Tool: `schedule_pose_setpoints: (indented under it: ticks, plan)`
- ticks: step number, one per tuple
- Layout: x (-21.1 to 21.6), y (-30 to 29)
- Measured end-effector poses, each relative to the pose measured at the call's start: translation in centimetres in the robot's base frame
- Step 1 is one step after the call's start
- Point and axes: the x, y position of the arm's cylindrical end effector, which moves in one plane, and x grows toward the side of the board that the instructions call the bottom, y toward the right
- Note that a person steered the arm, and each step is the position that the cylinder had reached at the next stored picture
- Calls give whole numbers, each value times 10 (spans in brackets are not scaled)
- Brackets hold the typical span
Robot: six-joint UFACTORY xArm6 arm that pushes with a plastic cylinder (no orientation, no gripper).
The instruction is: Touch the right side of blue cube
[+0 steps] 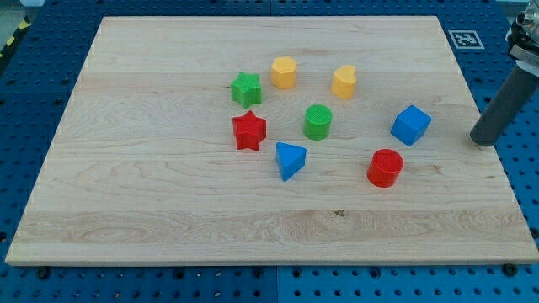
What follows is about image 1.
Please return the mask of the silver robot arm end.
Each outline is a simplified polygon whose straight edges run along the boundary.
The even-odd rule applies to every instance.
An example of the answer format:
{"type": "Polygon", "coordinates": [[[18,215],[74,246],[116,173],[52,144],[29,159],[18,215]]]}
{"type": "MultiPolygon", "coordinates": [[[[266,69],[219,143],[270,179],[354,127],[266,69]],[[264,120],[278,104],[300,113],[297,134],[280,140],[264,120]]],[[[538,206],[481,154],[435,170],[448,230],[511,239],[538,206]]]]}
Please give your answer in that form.
{"type": "Polygon", "coordinates": [[[506,35],[510,56],[529,66],[538,68],[538,1],[530,0],[516,14],[506,35]]]}

